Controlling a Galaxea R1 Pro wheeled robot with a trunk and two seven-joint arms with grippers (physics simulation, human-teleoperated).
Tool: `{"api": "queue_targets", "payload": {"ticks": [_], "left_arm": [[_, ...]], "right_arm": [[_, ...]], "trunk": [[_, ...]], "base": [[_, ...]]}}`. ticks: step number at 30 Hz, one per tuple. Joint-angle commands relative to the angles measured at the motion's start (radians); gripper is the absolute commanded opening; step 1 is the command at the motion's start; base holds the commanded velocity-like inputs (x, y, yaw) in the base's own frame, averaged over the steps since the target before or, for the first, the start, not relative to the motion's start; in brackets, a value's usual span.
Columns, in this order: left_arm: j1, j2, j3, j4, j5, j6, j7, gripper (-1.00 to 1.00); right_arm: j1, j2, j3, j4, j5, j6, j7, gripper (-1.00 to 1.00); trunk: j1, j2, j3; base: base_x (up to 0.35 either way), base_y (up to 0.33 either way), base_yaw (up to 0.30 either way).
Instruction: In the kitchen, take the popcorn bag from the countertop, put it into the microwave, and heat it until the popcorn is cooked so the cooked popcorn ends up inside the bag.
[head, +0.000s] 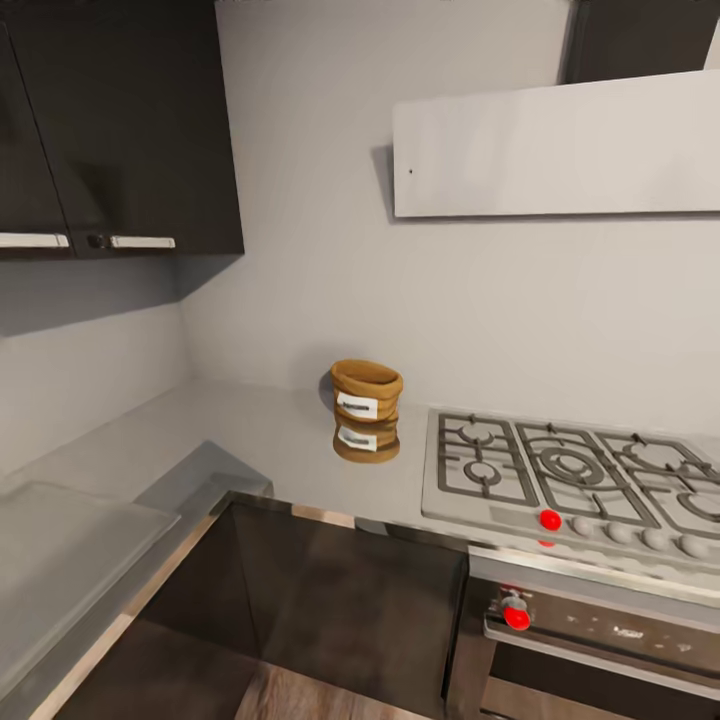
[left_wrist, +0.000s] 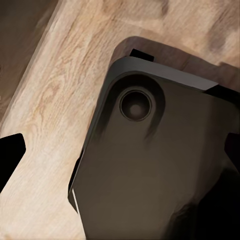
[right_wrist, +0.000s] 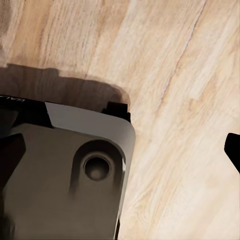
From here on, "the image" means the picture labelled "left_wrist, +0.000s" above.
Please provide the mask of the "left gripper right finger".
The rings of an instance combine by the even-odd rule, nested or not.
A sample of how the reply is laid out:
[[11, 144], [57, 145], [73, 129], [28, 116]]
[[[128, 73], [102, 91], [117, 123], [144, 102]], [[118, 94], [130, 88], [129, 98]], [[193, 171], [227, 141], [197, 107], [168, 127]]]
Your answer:
[[227, 135], [224, 151], [235, 165], [240, 173], [240, 135], [235, 133], [229, 133]]

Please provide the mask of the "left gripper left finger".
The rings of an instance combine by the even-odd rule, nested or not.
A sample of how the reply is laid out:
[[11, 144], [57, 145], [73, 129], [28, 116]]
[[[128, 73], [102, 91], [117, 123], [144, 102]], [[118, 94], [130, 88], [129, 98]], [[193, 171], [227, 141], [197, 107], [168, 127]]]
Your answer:
[[0, 138], [0, 193], [26, 153], [22, 133]]

